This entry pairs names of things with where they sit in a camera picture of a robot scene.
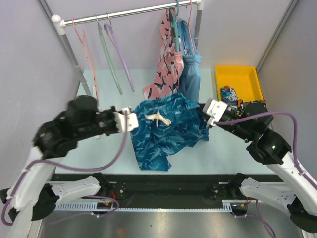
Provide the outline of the blue leaf print shorts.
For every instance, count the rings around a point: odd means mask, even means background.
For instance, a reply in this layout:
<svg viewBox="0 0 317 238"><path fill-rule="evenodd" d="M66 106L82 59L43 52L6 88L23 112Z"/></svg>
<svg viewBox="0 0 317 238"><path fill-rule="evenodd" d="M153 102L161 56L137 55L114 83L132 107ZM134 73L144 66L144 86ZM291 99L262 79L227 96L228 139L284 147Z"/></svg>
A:
<svg viewBox="0 0 317 238"><path fill-rule="evenodd" d="M200 140L209 140L199 104L181 93L144 100L134 113L139 126L130 135L137 164L143 171L168 171L168 156L194 147Z"/></svg>

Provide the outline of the purple plastic hanger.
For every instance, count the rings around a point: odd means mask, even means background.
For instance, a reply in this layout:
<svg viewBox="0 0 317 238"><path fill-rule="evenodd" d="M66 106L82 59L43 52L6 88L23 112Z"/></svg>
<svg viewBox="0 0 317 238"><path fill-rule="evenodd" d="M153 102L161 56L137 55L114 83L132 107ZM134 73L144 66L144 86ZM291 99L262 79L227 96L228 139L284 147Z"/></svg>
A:
<svg viewBox="0 0 317 238"><path fill-rule="evenodd" d="M118 57L121 61L121 64L123 66L123 69L125 71L125 74L126 74L126 77L128 79L128 82L129 82L129 85L130 85L130 88L131 88L131 91L132 92L135 92L135 87L134 87L134 84L133 84L133 81L132 81L132 78L131 78L131 75L130 75L130 71L127 67L127 64L126 64L126 61L125 61L125 58L124 58L124 55L122 53L122 50L121 50L121 47L118 43L118 40L117 40L117 36L116 34L114 33L113 31L113 27L112 27L112 22L111 22L111 18L108 16L108 21L109 23L105 23L104 24L104 30L105 32L107 33L108 35L108 38L110 39L110 41L112 42L114 48L116 49L116 52L118 54Z"/></svg>

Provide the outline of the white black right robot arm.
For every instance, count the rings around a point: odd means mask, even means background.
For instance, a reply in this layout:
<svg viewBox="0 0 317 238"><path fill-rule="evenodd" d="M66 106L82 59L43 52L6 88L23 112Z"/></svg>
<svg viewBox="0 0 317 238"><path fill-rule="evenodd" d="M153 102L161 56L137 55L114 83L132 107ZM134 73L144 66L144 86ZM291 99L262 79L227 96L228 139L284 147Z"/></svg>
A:
<svg viewBox="0 0 317 238"><path fill-rule="evenodd" d="M226 194L234 199L260 200L289 216L300 229L317 231L317 182L299 163L297 157L297 121L293 118L293 145L269 128L276 112L263 103L249 103L236 115L223 101L209 99L203 106L209 127L218 126L248 142L251 157L275 172L288 186L288 191L262 184L250 176L237 173L226 186Z"/></svg>

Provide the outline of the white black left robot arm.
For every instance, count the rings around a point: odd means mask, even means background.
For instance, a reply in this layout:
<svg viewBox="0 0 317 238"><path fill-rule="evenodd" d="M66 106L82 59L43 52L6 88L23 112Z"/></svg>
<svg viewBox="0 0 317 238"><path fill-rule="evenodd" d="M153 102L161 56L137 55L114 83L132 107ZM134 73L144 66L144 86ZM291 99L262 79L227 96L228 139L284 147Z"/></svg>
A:
<svg viewBox="0 0 317 238"><path fill-rule="evenodd" d="M115 157L106 165L97 168L77 168L63 165L66 155L77 148L79 141L105 134L123 133L127 137L130 108L100 111L97 99L78 96L67 103L66 110L52 121L44 123L35 134L26 166L11 188L0 191L4 203L1 219L8 226L18 220L24 222L41 220L63 202L96 195L104 198L109 194L109 185L101 171L109 168L119 158L124 148L122 141ZM57 168L91 172L83 180L60 186L48 184L52 172Z"/></svg>

